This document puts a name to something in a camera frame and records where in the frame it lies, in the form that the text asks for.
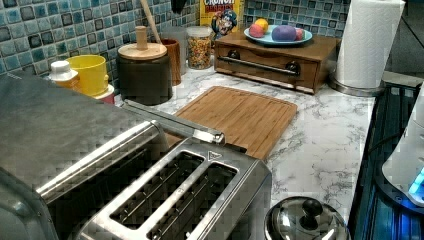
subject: drawer handle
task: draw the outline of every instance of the drawer handle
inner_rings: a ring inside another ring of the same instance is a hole
[[[296,61],[291,61],[286,64],[285,69],[279,69],[276,67],[270,67],[258,63],[248,62],[244,60],[240,60],[240,53],[236,50],[230,50],[227,54],[227,57],[218,57],[218,60],[222,60],[229,63],[237,63],[241,65],[247,65],[250,67],[261,68],[273,72],[284,73],[291,76],[299,76],[300,75],[300,64]]]

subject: fruit plate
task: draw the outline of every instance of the fruit plate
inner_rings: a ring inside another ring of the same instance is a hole
[[[256,42],[259,42],[259,43],[262,43],[262,44],[265,44],[265,45],[275,45],[275,46],[295,45],[295,44],[307,42],[307,41],[312,39],[312,33],[307,31],[307,30],[303,30],[303,31],[305,31],[305,39],[303,39],[303,40],[287,41],[287,42],[274,41],[274,40],[272,40],[271,33],[272,33],[272,30],[274,30],[274,28],[276,28],[277,26],[278,25],[269,25],[268,31],[266,31],[266,33],[264,34],[264,37],[262,37],[262,38],[255,38],[255,37],[250,36],[249,28],[244,30],[244,35],[246,35],[246,37],[248,37],[248,38],[250,38],[250,39],[252,39]]]

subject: marble countertop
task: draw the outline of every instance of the marble countertop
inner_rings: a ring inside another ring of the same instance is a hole
[[[271,206],[287,197],[308,196],[328,203],[347,222],[374,98],[344,95],[327,85],[309,95],[223,75],[211,67],[187,69],[181,84],[173,87],[173,97],[154,108],[174,114],[213,86],[251,91],[298,106],[268,157],[273,175]]]

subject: cereal box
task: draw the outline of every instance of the cereal box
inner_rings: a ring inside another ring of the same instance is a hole
[[[213,40],[237,31],[242,23],[244,0],[200,0],[200,25],[210,26]]]

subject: wooden bread box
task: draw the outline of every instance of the wooden bread box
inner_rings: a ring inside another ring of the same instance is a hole
[[[338,42],[314,35],[303,44],[268,47],[234,32],[215,41],[214,67],[220,73],[315,94],[334,69]]]

